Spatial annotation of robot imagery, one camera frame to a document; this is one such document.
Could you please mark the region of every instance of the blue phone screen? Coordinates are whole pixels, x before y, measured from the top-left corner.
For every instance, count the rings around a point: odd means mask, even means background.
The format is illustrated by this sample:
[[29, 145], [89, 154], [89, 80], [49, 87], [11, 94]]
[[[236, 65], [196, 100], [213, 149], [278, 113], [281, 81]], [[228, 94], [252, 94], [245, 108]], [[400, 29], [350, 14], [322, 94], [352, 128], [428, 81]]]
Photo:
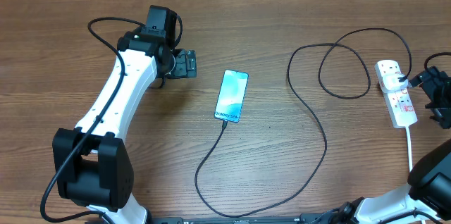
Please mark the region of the blue phone screen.
[[240, 121], [242, 102], [245, 98], [247, 73], [226, 70], [219, 91], [214, 117], [230, 122]]

